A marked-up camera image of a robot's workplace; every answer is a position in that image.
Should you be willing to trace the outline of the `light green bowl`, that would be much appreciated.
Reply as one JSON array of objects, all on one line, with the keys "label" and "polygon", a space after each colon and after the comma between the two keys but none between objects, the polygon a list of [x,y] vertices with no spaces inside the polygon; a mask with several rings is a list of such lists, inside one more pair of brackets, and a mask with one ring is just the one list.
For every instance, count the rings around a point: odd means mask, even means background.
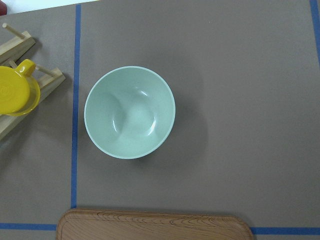
[{"label": "light green bowl", "polygon": [[102,76],[84,106],[84,123],[93,144],[118,159],[137,159],[157,150],[176,117],[167,82],[141,66],[123,66]]}]

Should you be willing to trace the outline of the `wooden mug rack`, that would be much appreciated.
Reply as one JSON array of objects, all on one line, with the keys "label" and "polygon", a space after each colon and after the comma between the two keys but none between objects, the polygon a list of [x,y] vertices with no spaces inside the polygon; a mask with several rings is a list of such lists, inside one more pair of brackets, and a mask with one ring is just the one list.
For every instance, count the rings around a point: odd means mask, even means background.
[{"label": "wooden mug rack", "polygon": [[[16,64],[16,61],[20,59],[36,43],[36,41],[28,31],[19,32],[7,23],[3,23],[2,27],[12,33],[14,37],[0,46],[0,67],[16,68],[19,65]],[[40,104],[66,79],[66,77],[59,68],[47,69],[39,64],[35,63],[35,65],[36,67],[32,76],[39,84]],[[20,116],[0,114],[0,138],[3,139],[31,112]]]}]

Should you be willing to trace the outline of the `brown wooden cutting board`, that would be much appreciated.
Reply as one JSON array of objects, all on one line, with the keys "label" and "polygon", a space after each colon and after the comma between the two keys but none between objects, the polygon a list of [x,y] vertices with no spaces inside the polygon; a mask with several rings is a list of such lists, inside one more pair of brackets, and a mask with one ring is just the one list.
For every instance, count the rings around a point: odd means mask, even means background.
[{"label": "brown wooden cutting board", "polygon": [[68,210],[57,240],[252,240],[247,223],[231,215],[155,213],[115,209]]}]

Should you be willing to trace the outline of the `yellow cup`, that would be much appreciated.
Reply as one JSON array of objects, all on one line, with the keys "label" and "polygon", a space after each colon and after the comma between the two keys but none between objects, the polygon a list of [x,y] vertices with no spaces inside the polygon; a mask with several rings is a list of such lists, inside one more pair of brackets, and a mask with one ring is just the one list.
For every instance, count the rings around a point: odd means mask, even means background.
[{"label": "yellow cup", "polygon": [[17,67],[0,67],[0,114],[22,116],[33,111],[40,102],[41,90],[32,73],[36,64],[23,60]]}]

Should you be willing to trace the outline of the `red cup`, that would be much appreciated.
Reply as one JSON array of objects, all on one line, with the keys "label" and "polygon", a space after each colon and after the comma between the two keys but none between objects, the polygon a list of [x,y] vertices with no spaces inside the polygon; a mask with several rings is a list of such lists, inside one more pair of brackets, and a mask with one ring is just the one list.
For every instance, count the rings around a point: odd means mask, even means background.
[{"label": "red cup", "polygon": [[7,5],[2,0],[0,1],[0,9],[1,10],[7,9]]}]

